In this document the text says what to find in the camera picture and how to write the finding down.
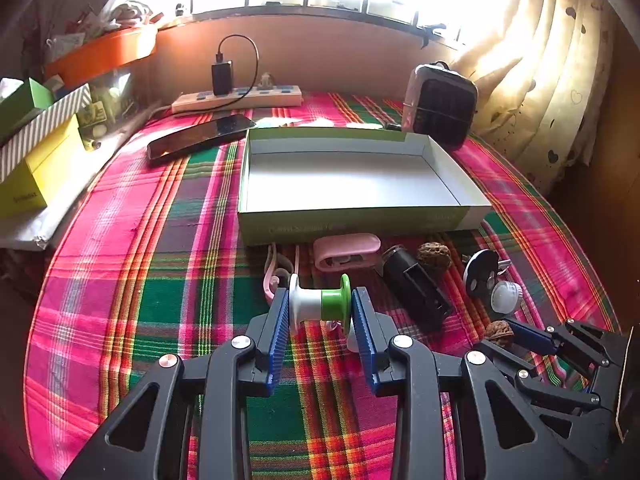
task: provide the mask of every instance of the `black charger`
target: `black charger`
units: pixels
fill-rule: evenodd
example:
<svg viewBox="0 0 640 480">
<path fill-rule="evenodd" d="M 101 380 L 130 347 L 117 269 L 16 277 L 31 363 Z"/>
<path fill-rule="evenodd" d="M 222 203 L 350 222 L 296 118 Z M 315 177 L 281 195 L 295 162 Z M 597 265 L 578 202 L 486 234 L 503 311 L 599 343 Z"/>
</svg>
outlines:
<svg viewBox="0 0 640 480">
<path fill-rule="evenodd" d="M 216 62 L 211 65 L 211 79 L 213 84 L 213 94 L 216 96 L 224 96 L 229 95 L 234 89 L 234 71 L 233 71 L 233 63 L 231 61 L 225 61 L 224 56 L 222 55 L 222 44 L 228 38 L 244 38 L 249 41 L 254 48 L 255 51 L 255 73 L 254 80 L 251 83 L 251 86 L 242 94 L 240 97 L 234 99 L 231 102 L 220 105 L 219 107 L 215 107 L 212 109 L 217 109 L 221 107 L 228 107 L 229 105 L 233 105 L 237 103 L 240 99 L 243 99 L 255 86 L 255 82 L 258 79 L 258 62 L 260 60 L 260 56 L 258 55 L 258 47 L 255 46 L 254 40 L 245 36 L 244 34 L 229 34 L 222 38 L 220 43 L 218 44 L 218 52 L 216 53 Z"/>
<path fill-rule="evenodd" d="M 216 54 L 216 62 L 211 65 L 211 79 L 214 95 L 228 95 L 234 89 L 233 62 L 224 61 L 221 52 Z"/>
</svg>

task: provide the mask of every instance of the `black cable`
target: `black cable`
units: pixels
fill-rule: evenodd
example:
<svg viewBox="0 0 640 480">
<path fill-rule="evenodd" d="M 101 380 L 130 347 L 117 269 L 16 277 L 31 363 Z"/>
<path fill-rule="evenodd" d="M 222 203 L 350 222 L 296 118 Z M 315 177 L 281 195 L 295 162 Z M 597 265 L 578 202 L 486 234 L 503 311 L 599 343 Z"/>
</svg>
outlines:
<svg viewBox="0 0 640 480">
<path fill-rule="evenodd" d="M 233 105 L 236 104 L 238 101 L 242 100 L 243 98 L 245 98 L 248 93 L 254 89 L 255 86 L 255 82 L 258 79 L 258 62 L 260 61 L 260 55 L 258 54 L 258 47 L 255 46 L 254 40 L 252 40 L 251 38 L 249 38 L 248 36 L 245 36 L 244 34 L 229 34 L 228 36 L 225 36 L 224 38 L 222 38 L 222 40 L 220 40 L 220 43 L 218 44 L 218 52 L 216 54 L 216 63 L 220 63 L 222 62 L 222 51 L 220 50 L 220 48 L 222 47 L 222 44 L 225 42 L 226 39 L 228 38 L 245 38 L 247 41 L 250 41 L 251 44 L 254 46 L 254 51 L 255 51 L 255 73 L 254 73 L 254 80 L 251 83 L 251 86 L 249 86 L 249 88 L 247 89 L 247 91 L 242 94 L 240 97 L 234 99 L 233 101 L 229 101 L 228 103 L 225 103 L 223 105 L 218 105 L 218 106 L 214 106 L 213 108 L 206 108 L 206 110 L 198 110 L 199 112 L 212 112 L 213 110 L 219 110 L 220 108 L 224 108 L 225 106 L 229 106 L 229 105 Z"/>
<path fill-rule="evenodd" d="M 223 105 L 214 106 L 213 108 L 204 108 L 203 110 L 193 110 L 193 111 L 189 111 L 189 112 L 179 112 L 177 114 L 170 113 L 168 115 L 164 115 L 164 116 L 158 117 L 157 119 L 154 119 L 154 120 L 151 120 L 151 118 L 149 118 L 150 122 L 145 124 L 145 126 L 144 126 L 145 128 L 148 127 L 148 126 L 152 126 L 153 124 L 156 124 L 157 122 L 159 122 L 162 119 L 165 119 L 167 117 L 182 117 L 182 116 L 187 116 L 187 115 L 209 113 L 209 112 L 213 112 L 215 110 L 220 110 L 220 108 L 224 108 L 225 106 L 229 106 L 229 105 L 233 105 L 233 104 L 237 103 L 238 101 L 240 101 L 241 99 L 243 99 L 244 97 L 246 97 L 248 95 L 248 93 L 254 88 L 255 82 L 258 80 L 258 63 L 260 61 L 260 55 L 258 54 L 258 47 L 254 43 L 254 40 L 252 40 L 251 38 L 245 36 L 244 34 L 229 34 L 228 36 L 225 36 L 224 38 L 222 38 L 222 40 L 220 40 L 220 43 L 218 44 L 218 52 L 216 53 L 216 62 L 219 62 L 219 60 L 222 61 L 222 51 L 220 50 L 220 48 L 222 47 L 222 44 L 224 43 L 224 41 L 227 38 L 233 38 L 233 37 L 245 38 L 246 40 L 250 41 L 251 44 L 254 46 L 254 51 L 255 51 L 255 73 L 254 73 L 254 80 L 252 81 L 251 86 L 249 86 L 248 90 L 244 94 L 242 94 L 240 97 L 234 99 L 233 101 L 229 101 L 228 103 L 225 103 Z M 171 109 L 171 105 L 163 106 L 163 107 L 160 107 L 160 108 L 156 108 L 156 110 L 154 110 L 153 113 L 151 114 L 151 117 L 156 115 L 158 112 L 161 112 L 161 111 L 164 111 L 164 110 L 168 110 L 168 109 Z"/>
</svg>

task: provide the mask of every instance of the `black cylindrical object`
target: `black cylindrical object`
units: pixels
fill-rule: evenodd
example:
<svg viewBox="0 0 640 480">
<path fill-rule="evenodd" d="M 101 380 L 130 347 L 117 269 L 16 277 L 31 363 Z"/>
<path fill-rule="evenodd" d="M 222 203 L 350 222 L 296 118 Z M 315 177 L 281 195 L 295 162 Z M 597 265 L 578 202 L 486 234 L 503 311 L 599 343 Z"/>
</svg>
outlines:
<svg viewBox="0 0 640 480">
<path fill-rule="evenodd" d="M 436 332 L 453 307 L 418 260 L 402 245 L 382 254 L 382 278 L 415 323 Z"/>
</svg>

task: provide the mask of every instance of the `cardboard box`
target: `cardboard box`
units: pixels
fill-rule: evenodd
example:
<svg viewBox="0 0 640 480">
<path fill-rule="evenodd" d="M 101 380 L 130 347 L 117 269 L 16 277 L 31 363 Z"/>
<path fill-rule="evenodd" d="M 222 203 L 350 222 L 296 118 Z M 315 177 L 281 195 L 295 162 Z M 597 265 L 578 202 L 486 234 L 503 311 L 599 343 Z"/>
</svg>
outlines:
<svg viewBox="0 0 640 480">
<path fill-rule="evenodd" d="M 89 85 L 83 85 L 44 110 L 0 148 L 0 184 L 42 139 L 91 104 Z"/>
<path fill-rule="evenodd" d="M 132 129 L 101 140 L 100 148 L 85 152 L 74 164 L 74 174 L 44 209 L 0 218 L 0 248 L 17 251 L 55 249 L 82 204 L 86 188 L 111 157 L 129 140 Z"/>
<path fill-rule="evenodd" d="M 0 103 L 0 145 L 11 133 L 53 104 L 53 94 L 33 79 L 27 79 Z"/>
<path fill-rule="evenodd" d="M 0 217 L 46 207 L 85 155 L 75 115 L 31 150 L 0 184 Z"/>
<path fill-rule="evenodd" d="M 428 136 L 285 127 L 246 138 L 238 200 L 246 245 L 474 229 L 491 209 Z"/>
</svg>

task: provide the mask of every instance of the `green spool flange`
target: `green spool flange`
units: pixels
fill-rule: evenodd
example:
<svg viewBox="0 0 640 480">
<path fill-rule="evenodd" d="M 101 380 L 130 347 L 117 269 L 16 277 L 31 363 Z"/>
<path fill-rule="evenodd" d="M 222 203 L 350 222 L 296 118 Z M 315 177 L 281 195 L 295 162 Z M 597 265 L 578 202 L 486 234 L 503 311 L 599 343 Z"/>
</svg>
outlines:
<svg viewBox="0 0 640 480">
<path fill-rule="evenodd" d="M 343 274 L 340 288 L 322 290 L 322 319 L 340 321 L 342 332 L 346 336 L 351 326 L 351 285 L 349 277 Z"/>
</svg>

